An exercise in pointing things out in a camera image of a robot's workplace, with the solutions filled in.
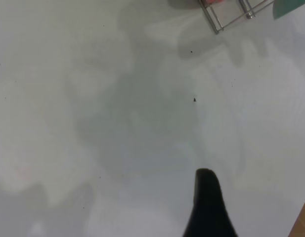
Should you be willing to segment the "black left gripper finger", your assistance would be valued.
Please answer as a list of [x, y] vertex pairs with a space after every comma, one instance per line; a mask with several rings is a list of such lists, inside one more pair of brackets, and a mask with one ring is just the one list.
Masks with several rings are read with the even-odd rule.
[[225, 207], [218, 178], [210, 169], [196, 170], [193, 208], [183, 236], [237, 236]]

